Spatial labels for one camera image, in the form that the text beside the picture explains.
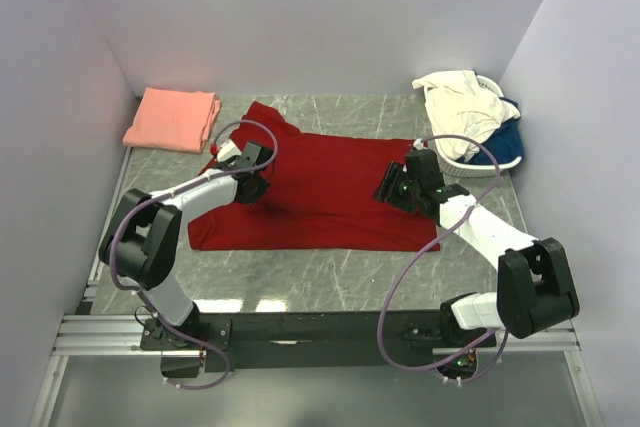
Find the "red t shirt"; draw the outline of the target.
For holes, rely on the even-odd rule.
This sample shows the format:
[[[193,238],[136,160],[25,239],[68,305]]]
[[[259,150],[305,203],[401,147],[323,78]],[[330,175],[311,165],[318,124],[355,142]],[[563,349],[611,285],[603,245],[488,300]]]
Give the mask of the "red t shirt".
[[[374,200],[388,164],[408,139],[304,133],[272,107],[254,102],[230,135],[238,146],[277,144],[269,187],[251,205],[216,208],[188,226],[199,251],[352,249],[415,252],[435,239],[433,221]]]

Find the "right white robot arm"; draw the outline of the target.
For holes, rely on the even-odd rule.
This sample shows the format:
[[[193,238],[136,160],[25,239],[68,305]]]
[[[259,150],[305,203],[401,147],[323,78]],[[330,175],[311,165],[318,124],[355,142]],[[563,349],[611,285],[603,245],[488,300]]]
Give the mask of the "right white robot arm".
[[[411,150],[388,165],[374,199],[433,220],[457,235],[497,272],[497,290],[444,305],[444,342],[460,346],[474,329],[504,329],[518,339],[575,318],[580,304],[568,258],[554,238],[537,239],[509,225],[459,184],[447,185],[436,153]]]

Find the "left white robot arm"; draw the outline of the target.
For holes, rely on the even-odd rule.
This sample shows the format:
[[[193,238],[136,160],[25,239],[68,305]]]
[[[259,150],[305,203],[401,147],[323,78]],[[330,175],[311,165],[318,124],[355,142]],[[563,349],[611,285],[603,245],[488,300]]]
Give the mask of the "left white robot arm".
[[[181,232],[214,209],[257,201],[269,186],[261,172],[276,154],[249,142],[187,182],[155,193],[131,189],[117,205],[99,259],[117,288],[133,292],[158,317],[176,348],[193,346],[202,331],[199,308],[173,273]]]

